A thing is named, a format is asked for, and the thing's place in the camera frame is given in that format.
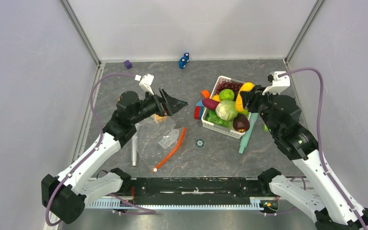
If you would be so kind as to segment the fake yellow corn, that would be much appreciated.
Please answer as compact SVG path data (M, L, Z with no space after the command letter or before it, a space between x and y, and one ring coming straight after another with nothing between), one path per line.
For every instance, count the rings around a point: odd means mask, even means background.
M236 100L235 100L235 109L238 112L242 112L245 110L247 102L249 100L250 91L254 88L254 84L251 82L246 82L241 86L238 91Z

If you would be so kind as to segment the dark maroon fake fruit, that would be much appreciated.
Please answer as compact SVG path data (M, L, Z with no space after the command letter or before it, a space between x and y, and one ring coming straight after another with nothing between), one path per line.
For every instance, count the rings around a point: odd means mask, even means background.
M245 114L239 113L232 122L232 127L237 132L246 132L250 129L250 122Z

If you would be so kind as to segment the purple fake sweet potato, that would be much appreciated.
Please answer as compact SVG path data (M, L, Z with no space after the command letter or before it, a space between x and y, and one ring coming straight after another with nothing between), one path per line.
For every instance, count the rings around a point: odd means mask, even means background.
M212 110L212 111L215 111L217 106L220 103L210 98L204 98L201 100L201 102L205 108L207 108L208 110Z

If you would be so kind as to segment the clear zip top bag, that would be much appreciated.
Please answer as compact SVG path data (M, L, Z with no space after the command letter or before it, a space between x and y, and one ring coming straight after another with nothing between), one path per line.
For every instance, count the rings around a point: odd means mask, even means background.
M169 116L159 124L151 116L139 122L137 128L139 159L153 173L178 151L186 135L186 128L178 128Z

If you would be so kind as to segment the fake green cabbage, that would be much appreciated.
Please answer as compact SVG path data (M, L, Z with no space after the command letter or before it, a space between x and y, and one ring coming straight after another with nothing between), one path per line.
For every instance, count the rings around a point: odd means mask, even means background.
M238 115L235 101L230 100L221 101L217 105L215 112L219 118L225 121L230 121Z

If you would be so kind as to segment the small green fake fruit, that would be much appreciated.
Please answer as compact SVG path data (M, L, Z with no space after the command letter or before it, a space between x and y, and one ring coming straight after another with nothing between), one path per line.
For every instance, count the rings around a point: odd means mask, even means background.
M224 89L222 90L220 93L219 93L219 99L221 101L224 101L224 100L228 100L228 101L233 101L234 98L235 98L235 93L233 90L231 89Z

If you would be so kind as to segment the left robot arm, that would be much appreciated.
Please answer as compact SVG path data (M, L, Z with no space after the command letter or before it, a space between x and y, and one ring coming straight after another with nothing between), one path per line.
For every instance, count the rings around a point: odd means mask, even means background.
M42 179L42 204L46 208L47 225L70 224L97 199L115 192L119 195L130 192L131 182L115 172L93 182L89 179L136 134L137 123L154 114L172 116L188 105L186 101L168 95L162 88L159 92L159 95L146 92L142 100L134 91L122 93L116 110L95 142L56 176L47 174Z

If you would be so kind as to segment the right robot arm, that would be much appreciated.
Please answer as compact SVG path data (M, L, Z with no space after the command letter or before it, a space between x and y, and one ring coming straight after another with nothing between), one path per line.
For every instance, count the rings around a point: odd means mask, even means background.
M277 148L309 180L317 195L288 182L276 169L259 176L258 191L283 197L304 212L319 230L359 230L368 226L368 208L359 204L331 169L314 135L300 124L301 109L288 95L266 93L260 85L246 84L239 93L242 106L258 113Z

